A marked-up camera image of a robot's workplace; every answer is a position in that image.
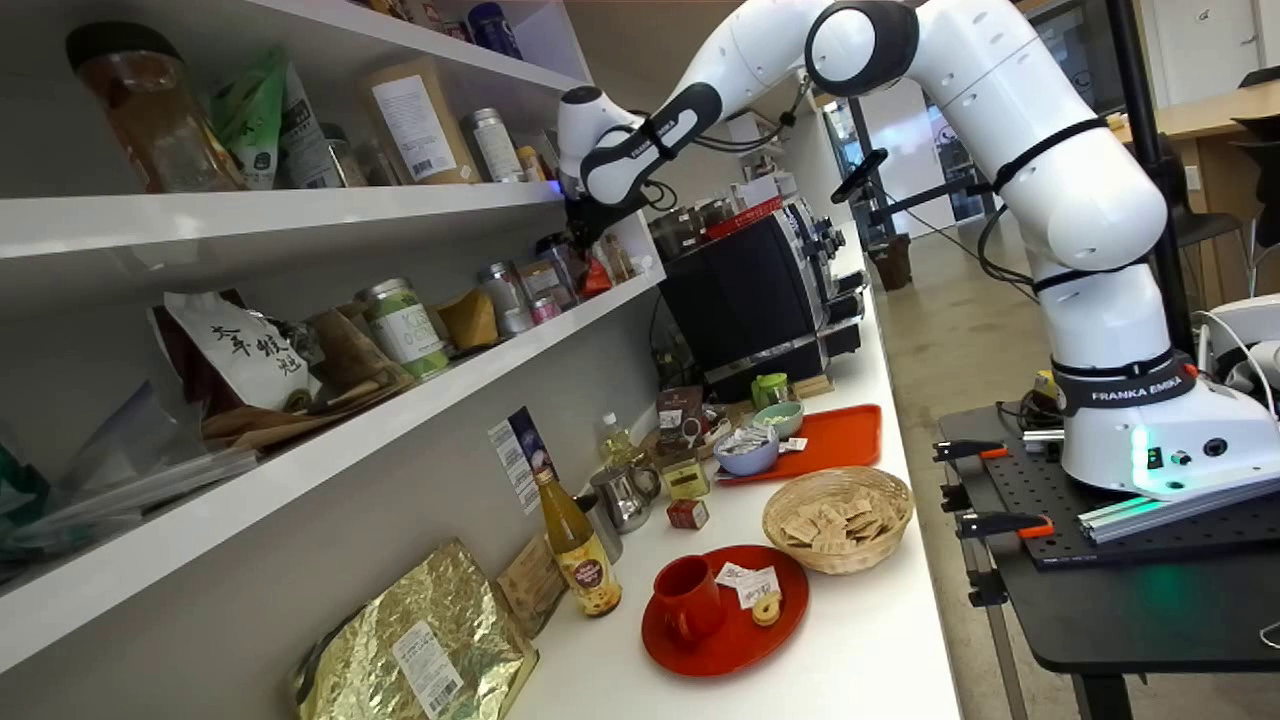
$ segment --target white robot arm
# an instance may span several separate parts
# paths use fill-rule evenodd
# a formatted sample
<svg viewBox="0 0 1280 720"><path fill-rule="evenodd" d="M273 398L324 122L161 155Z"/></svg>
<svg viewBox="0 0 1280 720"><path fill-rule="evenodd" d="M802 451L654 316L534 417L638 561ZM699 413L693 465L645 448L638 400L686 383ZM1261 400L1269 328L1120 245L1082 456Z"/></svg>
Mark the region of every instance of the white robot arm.
<svg viewBox="0 0 1280 720"><path fill-rule="evenodd" d="M1280 475L1280 423L1170 348L1144 263L1166 206L1062 82L1006 0L743 0L647 122L596 89L564 97L576 207L638 207L638 184L797 65L831 97L913 77L1018 220L1053 370L1066 398L1062 472L1158 502Z"/></svg>

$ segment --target plate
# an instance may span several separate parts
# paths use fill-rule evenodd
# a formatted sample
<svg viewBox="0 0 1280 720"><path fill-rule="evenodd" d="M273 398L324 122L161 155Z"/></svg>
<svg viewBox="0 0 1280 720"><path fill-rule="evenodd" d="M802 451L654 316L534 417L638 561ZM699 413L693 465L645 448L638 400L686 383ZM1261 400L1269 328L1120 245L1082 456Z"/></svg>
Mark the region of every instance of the plate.
<svg viewBox="0 0 1280 720"><path fill-rule="evenodd" d="M760 663L763 655L781 653L802 612L807 612L807 576L802 565L797 565L793 555L763 548L763 546L732 546L732 548L715 548L709 552L713 571L718 576L724 565L739 565L739 570L776 570L776 580L785 589L785 616L772 627L753 625L746 608L734 608L732 589L724 589L724 625L715 627L715 636L699 642L699 645L680 645L669 625L659 622L654 603L647 599L645 622L638 622L638 642L647 650L647 655L675 674L675 678L732 678L739 667Z"/></svg>

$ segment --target table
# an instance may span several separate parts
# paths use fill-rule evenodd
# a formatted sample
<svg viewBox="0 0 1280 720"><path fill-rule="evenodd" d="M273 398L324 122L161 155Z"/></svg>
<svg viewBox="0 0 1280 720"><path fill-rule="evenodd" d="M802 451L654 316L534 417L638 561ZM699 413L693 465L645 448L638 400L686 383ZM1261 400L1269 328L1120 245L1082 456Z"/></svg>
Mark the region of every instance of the table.
<svg viewBox="0 0 1280 720"><path fill-rule="evenodd" d="M939 422L943 440L996 440L996 413ZM978 465L951 465L976 514L1002 514ZM1080 717L1127 720L1124 678L1135 674L1280 674L1261 627L1280 622L1280 548L1038 570L1016 546L990 552L1030 655L1066 674Z"/></svg>
<svg viewBox="0 0 1280 720"><path fill-rule="evenodd" d="M881 470L909 475L897 404L888 387L876 309L866 309L862 348L831 365L831 394L802 400L802 413L881 404ZM675 533L654 514L624 535L614 565L624 603L602 622L582 622L558 603L534 642L538 667L518 694L515 720L847 720L847 717L928 717L955 720L951 663L939 631L921 527L905 548L862 576L811 576L807 616L787 650L728 679L680 679L638 650L638 612L651 576L686 552L718 546L766 546L760 514L781 483L715 489L713 520Z"/></svg>
<svg viewBox="0 0 1280 720"><path fill-rule="evenodd" d="M1231 214L1239 230L1256 215L1256 166L1239 151L1246 133L1237 117L1280 117L1280 86L1237 89L1228 97L1176 106L1157 111L1157 133L1165 133L1200 190L1190 190L1190 207L1200 214ZM1200 263L1200 287L1208 304L1244 295L1244 250L1239 245L1205 245L1190 250Z"/></svg>

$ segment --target gold foil bag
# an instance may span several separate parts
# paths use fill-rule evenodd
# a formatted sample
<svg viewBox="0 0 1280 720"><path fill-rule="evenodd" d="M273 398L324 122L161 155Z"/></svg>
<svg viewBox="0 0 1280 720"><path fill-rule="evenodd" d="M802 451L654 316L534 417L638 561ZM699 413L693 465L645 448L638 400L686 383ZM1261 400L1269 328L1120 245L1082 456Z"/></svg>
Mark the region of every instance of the gold foil bag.
<svg viewBox="0 0 1280 720"><path fill-rule="evenodd" d="M303 655L294 717L501 720L532 667L475 561L444 546Z"/></svg>

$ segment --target white countertop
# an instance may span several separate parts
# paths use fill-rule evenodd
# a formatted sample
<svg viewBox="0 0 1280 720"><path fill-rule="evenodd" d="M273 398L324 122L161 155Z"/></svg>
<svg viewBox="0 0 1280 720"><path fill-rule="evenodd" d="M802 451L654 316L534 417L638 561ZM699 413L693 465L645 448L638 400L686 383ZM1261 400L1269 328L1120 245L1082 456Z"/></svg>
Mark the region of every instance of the white countertop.
<svg viewBox="0 0 1280 720"><path fill-rule="evenodd" d="M837 387L802 400L802 413L881 404L881 470L909 479L876 309L862 348L840 358ZM638 616L651 576L693 552L766 546L760 514L781 483L715 489L699 533L651 520L624 535L614 565L624 603L582 622L570 599L538 631L538 667L518 694L515 720L851 720L851 717L961 717L948 645L928 580L921 523L905 548L862 576L807 576L801 631L763 663L724 679L683 679L647 661Z"/></svg>

